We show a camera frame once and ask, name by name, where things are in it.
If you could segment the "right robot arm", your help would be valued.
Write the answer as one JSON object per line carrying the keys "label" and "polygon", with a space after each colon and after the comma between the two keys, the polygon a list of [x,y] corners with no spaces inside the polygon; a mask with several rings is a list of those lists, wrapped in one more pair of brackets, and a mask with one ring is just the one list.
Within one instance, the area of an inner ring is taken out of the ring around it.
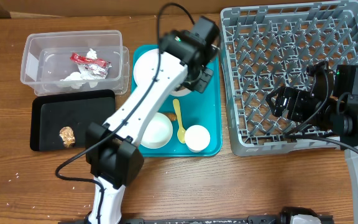
{"label": "right robot arm", "polygon": [[299,125],[284,134],[287,139],[310,139],[335,144],[345,152],[352,182],[354,221],[358,223],[358,65],[327,61],[306,68],[313,77],[310,90],[281,86],[266,96],[275,117]]}

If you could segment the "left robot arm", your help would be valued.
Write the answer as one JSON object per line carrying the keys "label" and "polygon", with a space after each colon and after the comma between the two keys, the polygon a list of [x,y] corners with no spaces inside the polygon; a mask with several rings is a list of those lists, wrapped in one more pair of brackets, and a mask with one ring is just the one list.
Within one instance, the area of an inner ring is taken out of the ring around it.
{"label": "left robot arm", "polygon": [[173,30],[159,41],[152,78],[138,85],[127,101],[102,125],[86,131],[86,161],[96,184],[94,207],[86,223],[119,223],[125,187],[144,164],[139,145],[151,119],[177,88],[203,93],[213,72],[207,67],[218,54],[219,27],[201,16],[192,30]]}

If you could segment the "white bowl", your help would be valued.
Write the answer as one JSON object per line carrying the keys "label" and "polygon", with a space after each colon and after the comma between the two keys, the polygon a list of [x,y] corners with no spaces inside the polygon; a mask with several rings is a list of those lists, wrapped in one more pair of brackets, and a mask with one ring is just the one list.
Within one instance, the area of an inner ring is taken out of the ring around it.
{"label": "white bowl", "polygon": [[150,120],[141,145],[149,149],[158,149],[166,145],[172,138],[173,126],[167,116],[162,113],[156,113]]}

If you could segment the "red snack wrapper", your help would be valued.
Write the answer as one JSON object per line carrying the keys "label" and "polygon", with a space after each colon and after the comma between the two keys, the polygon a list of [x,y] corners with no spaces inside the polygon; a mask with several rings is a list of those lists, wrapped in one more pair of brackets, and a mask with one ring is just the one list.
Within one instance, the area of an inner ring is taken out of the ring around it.
{"label": "red snack wrapper", "polygon": [[89,70],[95,75],[105,77],[111,67],[111,63],[100,58],[92,59],[72,53],[70,60],[78,65],[83,65],[86,70]]}

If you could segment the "brown food lump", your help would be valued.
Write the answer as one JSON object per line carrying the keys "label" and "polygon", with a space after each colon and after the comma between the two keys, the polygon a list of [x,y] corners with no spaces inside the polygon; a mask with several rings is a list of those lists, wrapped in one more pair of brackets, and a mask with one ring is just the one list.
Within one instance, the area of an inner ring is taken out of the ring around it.
{"label": "brown food lump", "polygon": [[64,147],[74,146],[76,139],[75,139],[74,131],[71,127],[69,126],[63,127],[59,132],[59,136],[63,141]]}

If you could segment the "white round plate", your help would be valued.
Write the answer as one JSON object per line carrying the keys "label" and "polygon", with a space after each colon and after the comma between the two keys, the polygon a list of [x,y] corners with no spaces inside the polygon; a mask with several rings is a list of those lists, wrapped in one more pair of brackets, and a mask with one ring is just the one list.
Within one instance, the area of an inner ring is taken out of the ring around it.
{"label": "white round plate", "polygon": [[158,49],[152,49],[142,54],[136,61],[133,69],[134,84],[132,88],[148,87],[156,73]]}

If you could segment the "white cup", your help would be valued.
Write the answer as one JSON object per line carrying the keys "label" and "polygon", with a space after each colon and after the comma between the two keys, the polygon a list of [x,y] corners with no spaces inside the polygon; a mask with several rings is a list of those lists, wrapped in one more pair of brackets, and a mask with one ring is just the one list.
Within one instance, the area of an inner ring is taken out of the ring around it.
{"label": "white cup", "polygon": [[201,125],[190,126],[185,132],[185,144],[191,152],[201,152],[210,144],[209,131]]}

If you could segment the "white napkin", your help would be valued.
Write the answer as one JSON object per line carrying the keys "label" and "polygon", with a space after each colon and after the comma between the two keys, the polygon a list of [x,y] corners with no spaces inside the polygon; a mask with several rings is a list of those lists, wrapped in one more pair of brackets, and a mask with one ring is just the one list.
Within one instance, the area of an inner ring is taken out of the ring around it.
{"label": "white napkin", "polygon": [[[83,57],[92,59],[98,58],[96,51],[93,49],[89,49],[89,51]],[[61,79],[61,81],[78,81],[78,83],[69,84],[69,87],[73,89],[80,89],[86,83],[86,81],[88,82],[90,88],[95,88],[98,85],[98,80],[104,80],[107,77],[95,75],[89,70],[86,70],[83,65],[78,65],[75,62],[73,63],[78,67],[78,71],[72,72],[66,78]]]}

